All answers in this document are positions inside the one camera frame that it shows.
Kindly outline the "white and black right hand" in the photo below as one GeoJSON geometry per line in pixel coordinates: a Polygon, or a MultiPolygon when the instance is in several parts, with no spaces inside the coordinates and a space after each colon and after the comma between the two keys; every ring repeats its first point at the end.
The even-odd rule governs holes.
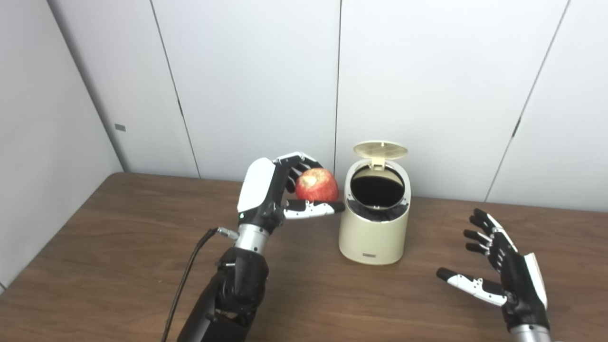
{"type": "Polygon", "coordinates": [[[513,338],[548,341],[549,301],[536,255],[521,254],[508,232],[488,212],[476,208],[469,221],[480,231],[463,231],[463,236],[472,240],[465,248],[486,257],[499,273],[500,282],[445,267],[440,267],[436,276],[477,299],[500,307],[507,331],[513,338]]]}

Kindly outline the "white and black left hand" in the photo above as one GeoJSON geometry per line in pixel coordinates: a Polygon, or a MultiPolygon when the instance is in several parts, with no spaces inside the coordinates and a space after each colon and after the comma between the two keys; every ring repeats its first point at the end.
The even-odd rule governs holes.
{"type": "Polygon", "coordinates": [[[293,152],[276,159],[259,158],[249,166],[237,202],[239,226],[249,224],[270,234],[287,219],[331,216],[345,211],[342,201],[296,199],[284,204],[284,192],[295,193],[304,171],[321,164],[306,153],[293,152]]]}

